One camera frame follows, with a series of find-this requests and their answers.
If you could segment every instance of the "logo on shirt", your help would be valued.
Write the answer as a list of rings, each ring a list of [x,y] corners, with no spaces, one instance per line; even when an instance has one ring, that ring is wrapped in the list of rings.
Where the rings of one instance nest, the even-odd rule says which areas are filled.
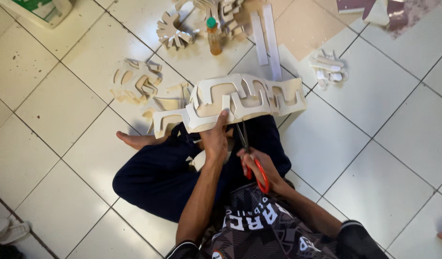
[[[211,259],[224,259],[224,257],[222,256],[222,253],[215,250],[211,256]]]

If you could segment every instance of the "cream foam piece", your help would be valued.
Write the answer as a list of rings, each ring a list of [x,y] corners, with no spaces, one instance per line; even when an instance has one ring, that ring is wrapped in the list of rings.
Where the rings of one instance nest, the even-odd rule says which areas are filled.
[[[189,133],[212,129],[222,110],[229,111],[227,124],[233,124],[265,114],[286,115],[306,109],[299,78],[274,82],[233,74],[201,80],[194,86],[190,103],[184,109],[155,112],[154,133],[156,138],[162,137],[169,130],[167,126],[177,122],[183,122]]]

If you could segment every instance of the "leg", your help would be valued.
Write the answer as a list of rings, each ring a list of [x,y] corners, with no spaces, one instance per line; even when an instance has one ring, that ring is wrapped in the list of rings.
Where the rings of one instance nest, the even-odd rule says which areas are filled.
[[[112,186],[124,200],[159,217],[178,222],[197,182],[186,161],[200,149],[176,126],[164,143],[144,146],[115,175]]]

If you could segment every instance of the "white foam strip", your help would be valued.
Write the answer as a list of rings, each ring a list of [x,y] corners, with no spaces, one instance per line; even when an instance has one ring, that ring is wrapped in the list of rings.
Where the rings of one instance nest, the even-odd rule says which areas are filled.
[[[266,44],[264,43],[263,28],[261,27],[261,19],[258,12],[254,11],[250,13],[251,26],[253,27],[253,33],[255,35],[256,52],[258,53],[259,65],[269,64],[268,53],[266,52]]]
[[[274,81],[282,81],[282,70],[280,68],[279,50],[275,38],[274,17],[272,16],[271,4],[263,6],[264,25],[268,37],[269,55],[271,56],[272,78]]]

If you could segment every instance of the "man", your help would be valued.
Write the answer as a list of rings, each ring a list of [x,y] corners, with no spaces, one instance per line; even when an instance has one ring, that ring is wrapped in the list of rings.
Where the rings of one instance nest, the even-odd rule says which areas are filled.
[[[272,116],[245,121],[251,154],[242,149],[237,129],[224,126],[226,120],[223,111],[216,126],[200,135],[188,134],[180,124],[167,139],[117,133],[140,150],[115,176],[114,191],[179,223],[167,258],[387,258],[359,222],[342,224],[283,179],[291,163]],[[194,144],[198,136],[201,145]],[[223,165],[227,137],[235,144]],[[201,172],[191,171],[186,159],[201,148],[205,164]],[[262,181],[253,158],[269,179],[268,194],[245,177],[242,164]]]

